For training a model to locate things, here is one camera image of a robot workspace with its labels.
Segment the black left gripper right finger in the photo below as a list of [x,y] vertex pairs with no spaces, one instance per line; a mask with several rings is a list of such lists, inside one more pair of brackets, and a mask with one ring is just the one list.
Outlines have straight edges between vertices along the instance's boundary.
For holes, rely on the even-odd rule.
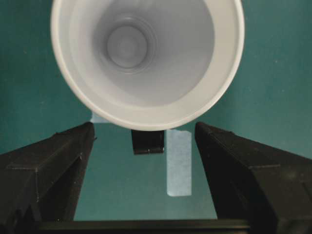
[[195,141],[220,219],[257,234],[312,231],[312,161],[198,122]]

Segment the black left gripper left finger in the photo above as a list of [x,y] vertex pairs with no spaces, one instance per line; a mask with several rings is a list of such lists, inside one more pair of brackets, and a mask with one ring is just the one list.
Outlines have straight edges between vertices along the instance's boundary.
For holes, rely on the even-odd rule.
[[0,231],[72,221],[95,140],[86,122],[0,156]]

